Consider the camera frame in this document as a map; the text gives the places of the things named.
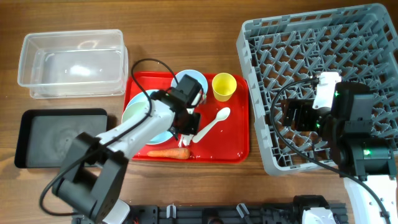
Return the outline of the mint green bowl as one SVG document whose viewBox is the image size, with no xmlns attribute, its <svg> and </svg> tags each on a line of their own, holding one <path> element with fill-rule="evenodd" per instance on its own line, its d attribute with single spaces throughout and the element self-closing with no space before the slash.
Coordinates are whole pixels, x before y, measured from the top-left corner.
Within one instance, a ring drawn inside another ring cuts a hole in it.
<svg viewBox="0 0 398 224">
<path fill-rule="evenodd" d="M 132 117 L 145 115 L 148 112 L 148 110 L 149 110 L 149 103 L 147 101 L 135 102 L 124 110 L 121 122 L 125 123 L 128 119 Z"/>
</svg>

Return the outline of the light blue bowl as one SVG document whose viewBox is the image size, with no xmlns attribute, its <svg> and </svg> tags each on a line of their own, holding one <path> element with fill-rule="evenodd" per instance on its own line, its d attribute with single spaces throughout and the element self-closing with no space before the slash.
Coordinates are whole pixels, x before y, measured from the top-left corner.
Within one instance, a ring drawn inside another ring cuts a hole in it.
<svg viewBox="0 0 398 224">
<path fill-rule="evenodd" d="M 190 69 L 188 69 L 188 70 L 182 70 L 181 72 L 178 72 L 178 73 L 175 75 L 176 78 L 177 78 L 177 81 L 179 82 L 179 81 L 182 79 L 182 77 L 183 77 L 184 75 L 188 75 L 188 76 L 190 76 L 190 77 L 196 79 L 196 80 L 201 84 L 201 86 L 203 87 L 204 96 L 207 95 L 207 92 L 208 92 L 208 82 L 207 82 L 206 77 L 205 77 L 201 72 L 199 72 L 199 71 L 197 71 L 197 70 L 190 70 Z"/>
</svg>

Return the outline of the yellow plastic cup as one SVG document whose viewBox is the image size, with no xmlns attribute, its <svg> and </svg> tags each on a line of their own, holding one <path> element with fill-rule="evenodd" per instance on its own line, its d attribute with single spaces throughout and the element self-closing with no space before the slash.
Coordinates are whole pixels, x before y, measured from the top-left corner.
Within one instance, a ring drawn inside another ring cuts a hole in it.
<svg viewBox="0 0 398 224">
<path fill-rule="evenodd" d="M 213 95 L 216 100 L 228 101 L 237 89 L 237 81 L 229 73 L 219 73 L 212 80 Z"/>
</svg>

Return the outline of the white tissue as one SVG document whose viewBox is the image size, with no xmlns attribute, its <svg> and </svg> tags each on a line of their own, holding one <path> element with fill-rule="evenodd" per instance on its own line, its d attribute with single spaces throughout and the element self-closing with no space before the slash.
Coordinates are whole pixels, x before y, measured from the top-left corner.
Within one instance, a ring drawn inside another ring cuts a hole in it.
<svg viewBox="0 0 398 224">
<path fill-rule="evenodd" d="M 192 134 L 189 134 L 189 135 L 182 134 L 180 137 L 180 140 L 178 142 L 178 147 L 189 146 L 192 138 L 193 138 Z"/>
</svg>

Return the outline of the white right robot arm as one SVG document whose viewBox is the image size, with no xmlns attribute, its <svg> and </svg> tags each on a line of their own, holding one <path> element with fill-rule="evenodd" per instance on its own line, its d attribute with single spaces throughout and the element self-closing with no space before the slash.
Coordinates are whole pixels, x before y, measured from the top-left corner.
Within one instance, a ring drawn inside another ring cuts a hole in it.
<svg viewBox="0 0 398 224">
<path fill-rule="evenodd" d="M 397 168 L 389 141 L 373 136 L 373 93 L 365 84 L 317 88 L 315 100 L 281 101 L 283 126 L 315 131 L 327 141 L 334 171 L 343 179 L 356 223 L 397 223 Z"/>
</svg>

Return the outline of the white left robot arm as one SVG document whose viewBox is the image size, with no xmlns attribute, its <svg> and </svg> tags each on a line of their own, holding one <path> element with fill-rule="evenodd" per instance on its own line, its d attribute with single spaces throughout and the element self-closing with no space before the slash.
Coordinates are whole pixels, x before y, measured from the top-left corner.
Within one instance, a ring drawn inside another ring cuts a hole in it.
<svg viewBox="0 0 398 224">
<path fill-rule="evenodd" d="M 97 135 L 79 134 L 52 186 L 52 193 L 94 223 L 102 222 L 118 201 L 129 161 L 151 139 L 169 131 L 196 134 L 194 105 L 202 86 L 184 75 L 177 86 L 149 95 L 141 114 Z"/>
</svg>

